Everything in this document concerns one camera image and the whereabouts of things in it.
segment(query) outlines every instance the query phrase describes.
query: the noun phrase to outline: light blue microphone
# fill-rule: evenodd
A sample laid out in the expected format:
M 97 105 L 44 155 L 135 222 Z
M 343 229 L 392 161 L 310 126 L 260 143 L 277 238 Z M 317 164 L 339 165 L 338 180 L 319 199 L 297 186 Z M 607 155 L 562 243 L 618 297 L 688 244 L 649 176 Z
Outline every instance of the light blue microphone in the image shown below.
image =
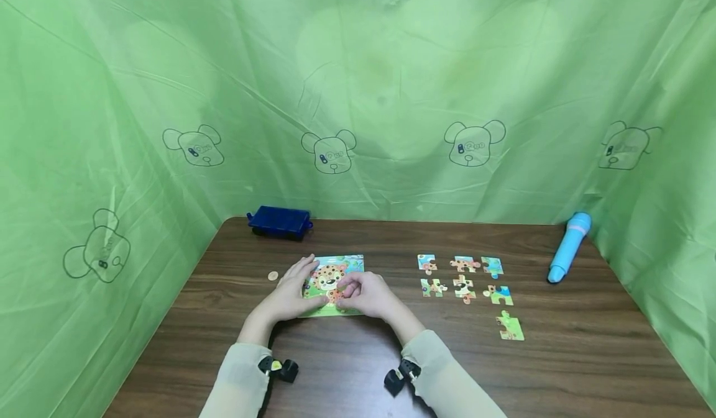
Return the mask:
M 579 249 L 579 245 L 586 234 L 589 233 L 591 226 L 592 217 L 585 212 L 577 212 L 567 221 L 567 231 L 557 249 L 557 254 L 555 254 L 552 263 L 549 265 L 547 281 L 550 283 L 562 281 L 562 278 L 569 272 L 574 255 L 577 254 L 577 249 Z

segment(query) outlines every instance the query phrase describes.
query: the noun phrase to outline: jigsaw puzzle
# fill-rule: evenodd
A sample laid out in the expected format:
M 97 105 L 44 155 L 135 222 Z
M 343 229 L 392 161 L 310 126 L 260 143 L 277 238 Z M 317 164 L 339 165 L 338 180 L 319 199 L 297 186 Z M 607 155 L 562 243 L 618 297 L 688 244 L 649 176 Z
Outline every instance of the jigsaw puzzle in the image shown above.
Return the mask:
M 436 297 L 442 297 L 443 292 L 448 290 L 448 287 L 440 283 L 437 278 L 433 278 L 432 283 L 429 283 L 427 278 L 421 278 L 420 284 L 423 285 L 423 297 L 430 297 L 431 292 L 435 292 Z
M 329 301 L 315 311 L 301 317 L 356 316 L 360 312 L 354 309 L 340 310 L 336 301 L 343 297 L 343 288 L 339 289 L 338 281 L 350 272 L 363 272 L 363 255 L 342 255 L 341 257 L 316 257 L 319 266 L 311 272 L 311 276 L 303 282 L 303 297 L 311 299 L 327 296 Z
M 499 305 L 500 300 L 504 300 L 505 305 L 514 306 L 512 295 L 510 295 L 510 288 L 507 286 L 488 285 L 488 290 L 482 291 L 482 295 L 489 297 L 495 305 Z
M 496 317 L 498 325 L 502 325 L 505 330 L 500 331 L 500 337 L 503 340 L 519 340 L 523 341 L 525 335 L 522 333 L 522 327 L 517 317 L 510 317 L 510 313 L 502 311 L 501 317 Z
M 433 271 L 437 271 L 438 264 L 435 263 L 435 255 L 432 253 L 418 255 L 418 268 L 421 271 L 425 271 L 425 275 L 430 275 Z
M 495 280 L 504 272 L 502 271 L 502 261 L 499 258 L 482 257 L 482 270 L 490 273 Z
M 458 272 L 465 272 L 467 269 L 470 273 L 477 272 L 477 268 L 482 266 L 479 262 L 472 259 L 472 257 L 455 257 L 449 264 L 455 267 Z
M 456 287 L 455 296 L 462 298 L 462 303 L 469 305 L 470 301 L 476 298 L 475 292 L 470 290 L 472 280 L 465 280 L 464 275 L 460 275 L 457 280 L 453 280 L 452 285 Z

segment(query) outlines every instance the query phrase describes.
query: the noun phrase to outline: beige sleeve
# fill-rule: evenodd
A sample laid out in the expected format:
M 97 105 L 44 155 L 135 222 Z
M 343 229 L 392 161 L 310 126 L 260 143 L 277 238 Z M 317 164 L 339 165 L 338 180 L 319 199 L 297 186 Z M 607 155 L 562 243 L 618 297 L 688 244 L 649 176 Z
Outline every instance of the beige sleeve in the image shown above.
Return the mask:
M 255 418 L 269 388 L 259 362 L 270 355 L 270 349 L 258 345 L 232 345 L 199 418 Z
M 432 330 L 424 330 L 408 342 L 401 355 L 422 370 L 413 382 L 415 394 L 439 418 L 506 418 Z

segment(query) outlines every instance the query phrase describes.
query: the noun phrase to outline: green backdrop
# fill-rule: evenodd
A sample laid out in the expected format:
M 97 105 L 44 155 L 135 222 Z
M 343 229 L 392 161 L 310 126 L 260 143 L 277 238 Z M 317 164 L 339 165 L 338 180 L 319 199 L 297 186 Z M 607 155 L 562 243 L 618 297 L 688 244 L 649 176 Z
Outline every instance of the green backdrop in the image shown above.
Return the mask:
M 715 1 L 0 0 L 0 415 L 99 417 L 260 204 L 589 211 L 715 407 Z

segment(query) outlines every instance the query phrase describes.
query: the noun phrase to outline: hand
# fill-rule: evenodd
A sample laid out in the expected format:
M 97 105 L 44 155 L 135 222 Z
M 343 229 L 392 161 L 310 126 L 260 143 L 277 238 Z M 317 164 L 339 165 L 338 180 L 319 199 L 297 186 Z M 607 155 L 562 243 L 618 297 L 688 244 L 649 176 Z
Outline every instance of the hand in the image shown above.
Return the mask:
M 319 262 L 315 255 L 303 257 L 293 264 L 278 281 L 278 286 L 258 306 L 244 322 L 237 342 L 254 343 L 267 346 L 270 332 L 277 322 L 296 319 L 301 314 L 328 303 L 328 297 L 319 296 L 303 299 L 303 283 Z
M 406 344 L 424 331 L 425 326 L 400 301 L 383 280 L 372 272 L 350 272 L 338 281 L 345 286 L 340 309 L 357 309 L 368 317 L 383 319 L 396 333 L 400 343 Z

